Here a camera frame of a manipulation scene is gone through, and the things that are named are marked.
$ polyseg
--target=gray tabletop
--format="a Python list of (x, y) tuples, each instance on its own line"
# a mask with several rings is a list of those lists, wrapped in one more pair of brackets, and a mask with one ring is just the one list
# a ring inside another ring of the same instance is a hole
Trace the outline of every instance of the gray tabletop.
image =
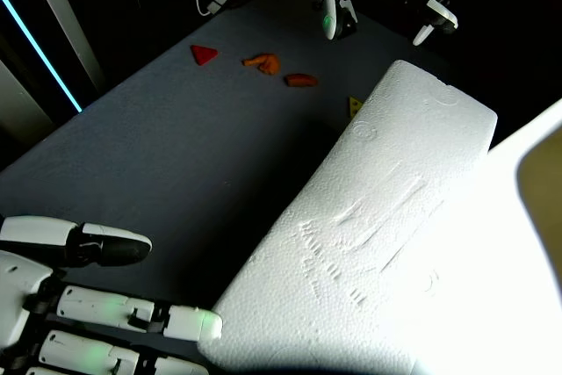
[[(0, 213), (144, 234), (144, 262), (67, 280), (213, 306), (349, 123), (348, 96), (366, 99), (396, 59), (450, 80), (438, 57), (362, 16), (357, 34), (325, 40), (312, 2), (255, 0), (212, 19), (1, 173)], [(192, 44), (219, 56), (199, 67)], [(277, 54), (279, 75), (241, 65), (260, 53)], [(291, 73), (320, 84), (288, 88)], [(202, 359), (191, 344), (119, 336)]]

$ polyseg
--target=red triangle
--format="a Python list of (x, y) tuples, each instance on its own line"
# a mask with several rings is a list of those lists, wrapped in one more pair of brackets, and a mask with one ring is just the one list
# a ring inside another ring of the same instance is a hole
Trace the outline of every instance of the red triangle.
[(202, 47), (202, 46), (191, 46), (191, 52), (193, 57), (199, 66), (205, 65), (211, 59), (217, 57), (219, 52), (214, 48)]

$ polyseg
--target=orange toy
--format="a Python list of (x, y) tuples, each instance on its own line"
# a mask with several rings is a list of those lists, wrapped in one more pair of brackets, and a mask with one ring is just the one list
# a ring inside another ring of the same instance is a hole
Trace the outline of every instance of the orange toy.
[(254, 59), (242, 61), (244, 66), (260, 65), (260, 69), (264, 74), (275, 75), (279, 71), (279, 59), (274, 54), (260, 54)]
[(315, 87), (318, 85), (318, 80), (306, 74), (292, 74), (285, 77), (285, 82), (290, 87)]

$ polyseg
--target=blue light strip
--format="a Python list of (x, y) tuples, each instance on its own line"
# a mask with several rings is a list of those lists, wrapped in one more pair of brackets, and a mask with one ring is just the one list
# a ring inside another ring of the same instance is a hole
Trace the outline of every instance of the blue light strip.
[(49, 69), (49, 72), (51, 72), (51, 75), (53, 75), (54, 80), (61, 86), (61, 89), (67, 95), (68, 99), (70, 100), (70, 103), (72, 103), (72, 105), (76, 108), (76, 110), (78, 112), (81, 112), (82, 107), (80, 107), (80, 105), (76, 102), (76, 100), (74, 99), (74, 97), (72, 96), (70, 91), (68, 90), (67, 86), (61, 80), (61, 77), (59, 76), (59, 74), (56, 73), (56, 70), (54, 70), (53, 65), (51, 65), (51, 62), (45, 56), (45, 54), (43, 53), (43, 50), (41, 50), (41, 47), (39, 47), (39, 44), (37, 44), (37, 41), (35, 41), (32, 34), (29, 32), (29, 30), (25, 26), (24, 21), (21, 20), (18, 13), (14, 9), (14, 7), (11, 5), (10, 0), (2, 0), (2, 2), (4, 2), (6, 8), (8, 8), (8, 11), (13, 16), (14, 20), (18, 23), (19, 28), (25, 34), (25, 36), (27, 37), (29, 42), (32, 43), (33, 48), (35, 49), (35, 51), (37, 52), (37, 54), (39, 55), (39, 57), (41, 58), (43, 63), (45, 63), (45, 66), (47, 66), (47, 69)]

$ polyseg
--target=styrofoam block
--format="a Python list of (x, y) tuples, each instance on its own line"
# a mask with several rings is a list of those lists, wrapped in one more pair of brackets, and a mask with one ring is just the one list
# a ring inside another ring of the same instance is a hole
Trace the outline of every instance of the styrofoam block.
[(408, 374), (436, 280), (404, 251), (485, 156), (495, 122), (396, 61), (228, 287), (222, 338), (200, 350), (233, 371)]

